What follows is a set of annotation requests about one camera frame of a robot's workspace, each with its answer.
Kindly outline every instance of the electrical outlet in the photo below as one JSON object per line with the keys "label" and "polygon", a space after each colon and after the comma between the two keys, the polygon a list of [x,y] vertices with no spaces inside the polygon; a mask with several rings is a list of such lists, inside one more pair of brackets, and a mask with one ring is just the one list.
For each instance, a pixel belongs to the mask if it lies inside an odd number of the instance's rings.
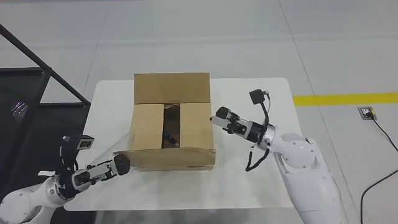
{"label": "electrical outlet", "polygon": [[374,120],[377,120],[376,114],[371,106],[357,106],[359,114],[361,115],[363,120],[372,120],[370,117],[366,116],[366,113],[373,113]]}

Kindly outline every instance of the white tape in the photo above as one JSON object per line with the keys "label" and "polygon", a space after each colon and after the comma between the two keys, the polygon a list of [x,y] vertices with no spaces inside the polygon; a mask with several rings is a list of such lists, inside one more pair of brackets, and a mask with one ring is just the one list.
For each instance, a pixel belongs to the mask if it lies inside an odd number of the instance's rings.
{"label": "white tape", "polygon": [[55,171],[42,170],[42,171],[39,171],[39,173],[37,173],[37,175],[44,175],[46,177],[52,177],[53,175],[55,175]]}

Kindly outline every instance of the box flap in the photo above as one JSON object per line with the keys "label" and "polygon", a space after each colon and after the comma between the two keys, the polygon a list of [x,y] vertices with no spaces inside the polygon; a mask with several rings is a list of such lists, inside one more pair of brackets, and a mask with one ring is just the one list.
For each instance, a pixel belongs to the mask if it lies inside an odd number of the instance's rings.
{"label": "box flap", "polygon": [[135,74],[134,102],[135,104],[210,102],[210,74]]}
{"label": "box flap", "polygon": [[180,107],[180,147],[214,149],[210,103],[185,103]]}
{"label": "box flap", "polygon": [[160,149],[163,133],[163,104],[134,105],[130,150]]}
{"label": "box flap", "polygon": [[131,165],[138,167],[208,166],[216,163],[216,151],[209,149],[147,149],[116,154],[125,154]]}

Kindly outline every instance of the black cable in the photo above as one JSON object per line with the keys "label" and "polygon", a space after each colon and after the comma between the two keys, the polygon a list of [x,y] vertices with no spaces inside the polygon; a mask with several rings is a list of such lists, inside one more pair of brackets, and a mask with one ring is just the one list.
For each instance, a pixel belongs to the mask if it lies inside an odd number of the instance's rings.
{"label": "black cable", "polygon": [[269,104],[268,104],[268,111],[267,112],[269,113],[269,110],[271,109],[271,99],[269,99],[268,102],[269,102]]}
{"label": "black cable", "polygon": [[[390,136],[388,136],[388,134],[380,127],[380,125],[376,122],[376,120],[374,120],[374,115],[372,113],[368,113],[366,114],[367,117],[370,117],[373,122],[378,126],[378,128],[387,136],[388,140],[390,141],[390,143],[392,144],[392,146],[394,146],[395,150],[398,152],[398,149],[396,147],[396,145],[392,142]],[[388,179],[389,177],[393,176],[394,174],[398,173],[398,170],[394,171],[393,173],[387,175],[386,177],[378,180],[377,182],[375,182],[374,184],[372,184],[370,187],[368,187],[361,196],[361,224],[363,224],[363,198],[365,197],[365,194],[374,186],[376,186],[377,184],[380,184],[382,181]]]}
{"label": "black cable", "polygon": [[392,144],[392,146],[394,146],[394,149],[398,152],[397,146],[392,142],[390,136],[388,136],[388,134],[383,130],[383,128],[381,128],[380,125],[376,122],[376,120],[374,120],[374,117],[371,117],[371,119],[378,126],[378,128],[387,136],[387,138],[390,141],[390,143]]}
{"label": "black cable", "polygon": [[248,161],[248,164],[247,164],[245,170],[247,172],[249,172],[250,170],[253,170],[253,169],[257,168],[267,158],[268,154],[269,154],[269,149],[266,149],[266,152],[264,153],[264,155],[255,164],[253,164],[253,166],[250,167],[251,158],[252,158],[252,155],[253,155],[253,152],[250,151],[250,153],[249,153],[249,161]]}

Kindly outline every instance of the power cord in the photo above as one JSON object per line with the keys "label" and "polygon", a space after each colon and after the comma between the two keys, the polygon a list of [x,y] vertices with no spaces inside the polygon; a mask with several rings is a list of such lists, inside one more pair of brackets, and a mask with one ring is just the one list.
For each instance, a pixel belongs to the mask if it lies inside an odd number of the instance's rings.
{"label": "power cord", "polygon": [[[392,144],[392,146],[394,147],[394,149],[398,152],[397,146],[392,142],[390,136],[388,136],[388,134],[380,127],[380,125],[376,122],[376,120],[374,120],[374,115],[372,112],[368,112],[365,115],[368,118],[371,118],[373,120],[373,122],[376,124],[376,126],[378,126],[378,128],[387,136],[388,140],[390,141],[390,143]],[[370,187],[368,187],[361,196],[361,224],[363,224],[363,198],[365,197],[365,194],[374,186],[376,186],[377,184],[380,184],[382,181],[390,178],[391,176],[393,176],[394,174],[398,173],[398,170],[394,171],[393,173],[383,177],[382,179],[378,180],[377,182],[375,182],[374,184],[372,184]]]}

